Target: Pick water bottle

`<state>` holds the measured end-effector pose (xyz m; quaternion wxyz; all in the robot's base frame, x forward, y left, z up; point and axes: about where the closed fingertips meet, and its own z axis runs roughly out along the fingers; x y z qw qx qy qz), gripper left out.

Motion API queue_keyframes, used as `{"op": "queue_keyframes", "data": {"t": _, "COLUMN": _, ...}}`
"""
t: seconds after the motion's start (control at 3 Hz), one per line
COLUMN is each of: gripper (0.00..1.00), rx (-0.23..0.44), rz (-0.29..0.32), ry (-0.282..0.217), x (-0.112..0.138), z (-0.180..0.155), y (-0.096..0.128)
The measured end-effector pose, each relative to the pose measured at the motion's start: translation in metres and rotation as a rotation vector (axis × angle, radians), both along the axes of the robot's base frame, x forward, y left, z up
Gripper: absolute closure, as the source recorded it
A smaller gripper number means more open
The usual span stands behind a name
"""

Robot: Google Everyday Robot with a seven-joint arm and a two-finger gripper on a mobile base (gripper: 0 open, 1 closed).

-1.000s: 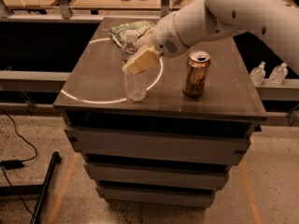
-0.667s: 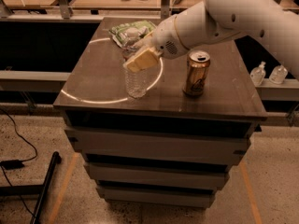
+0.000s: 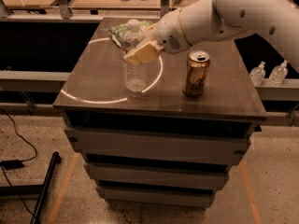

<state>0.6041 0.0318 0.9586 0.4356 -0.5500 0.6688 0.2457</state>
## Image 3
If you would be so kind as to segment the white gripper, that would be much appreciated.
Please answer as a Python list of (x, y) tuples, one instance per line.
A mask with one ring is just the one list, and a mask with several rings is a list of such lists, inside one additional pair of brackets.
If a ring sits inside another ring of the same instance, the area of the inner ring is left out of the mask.
[(167, 13), (157, 23), (148, 27), (145, 34), (153, 33), (155, 40), (141, 42), (126, 53), (123, 60), (130, 65), (140, 65), (157, 60), (163, 50), (171, 54), (188, 50), (191, 46), (181, 29), (180, 11), (181, 9), (176, 9)]

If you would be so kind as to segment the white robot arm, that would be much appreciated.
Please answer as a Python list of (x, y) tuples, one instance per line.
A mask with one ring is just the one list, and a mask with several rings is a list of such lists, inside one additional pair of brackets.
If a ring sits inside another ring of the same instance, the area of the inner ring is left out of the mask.
[(289, 0), (199, 0), (165, 14), (144, 40), (123, 56), (131, 65), (176, 54), (203, 41), (235, 38), (251, 31), (299, 71), (299, 8)]

